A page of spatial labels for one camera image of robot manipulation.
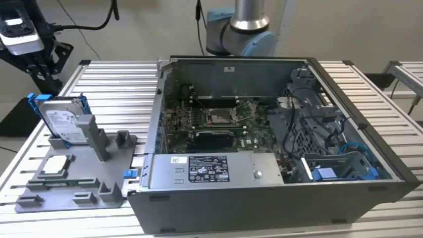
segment slotted aluminum surface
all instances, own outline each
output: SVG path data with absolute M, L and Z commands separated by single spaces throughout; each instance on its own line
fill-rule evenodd
M 340 61 L 323 61 L 322 65 L 344 88 L 346 94 L 394 151 L 423 180 L 423 133 L 415 122 L 399 111 L 396 105 L 354 66 L 347 66 Z M 156 62 L 93 61 L 88 66 L 79 66 L 61 92 L 61 95 L 72 96 L 84 92 L 99 126 L 105 128 L 107 132 L 127 129 L 137 135 L 133 167 L 143 163 L 141 155 L 157 81 L 155 71 Z M 40 123 L 0 177 L 0 237 L 143 236 L 141 227 L 127 202 L 117 209 L 15 213 L 15 200 L 23 193 L 23 186 L 32 178 L 32 172 L 40 165 L 40 158 L 48 151 L 47 137 L 48 131 Z M 183 237 L 379 238 L 411 236 L 423 237 L 423 185 L 399 202 L 378 205 L 354 224 Z

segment gray 3d-printed holder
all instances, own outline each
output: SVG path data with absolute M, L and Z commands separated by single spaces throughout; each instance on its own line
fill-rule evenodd
M 52 148 L 16 201 L 17 213 L 121 206 L 123 173 L 131 167 L 137 138 L 128 131 L 105 135 L 93 115 L 81 115 L 77 126 L 87 145 L 69 147 L 61 139 L 49 138 Z M 55 155 L 67 156 L 64 167 L 55 174 L 45 173 L 45 163 Z

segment motherboard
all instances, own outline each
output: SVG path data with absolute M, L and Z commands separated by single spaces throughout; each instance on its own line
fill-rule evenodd
M 255 98 L 191 97 L 165 109 L 164 124 L 172 154 L 239 151 L 279 154 L 265 105 Z

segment blue cable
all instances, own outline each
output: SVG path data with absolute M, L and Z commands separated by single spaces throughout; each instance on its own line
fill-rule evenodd
M 367 147 L 362 144 L 362 143 L 359 143 L 359 142 L 348 142 L 347 144 L 344 144 L 340 148 L 339 148 L 339 151 L 338 151 L 338 154 L 340 155 L 342 153 L 343 153 L 343 150 L 344 150 L 344 148 L 347 147 L 347 146 L 350 146 L 350 145 L 356 145 L 356 146 L 359 146 L 359 147 L 362 147 L 363 149 L 364 149 L 364 153 L 367 152 L 367 154 L 370 155 L 370 157 L 371 157 L 371 162 L 370 163 L 372 163 L 372 153 L 368 151 L 368 149 L 367 149 Z

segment warning label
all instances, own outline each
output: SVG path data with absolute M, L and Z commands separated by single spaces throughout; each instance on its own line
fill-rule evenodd
M 229 182 L 225 156 L 189 156 L 189 182 Z

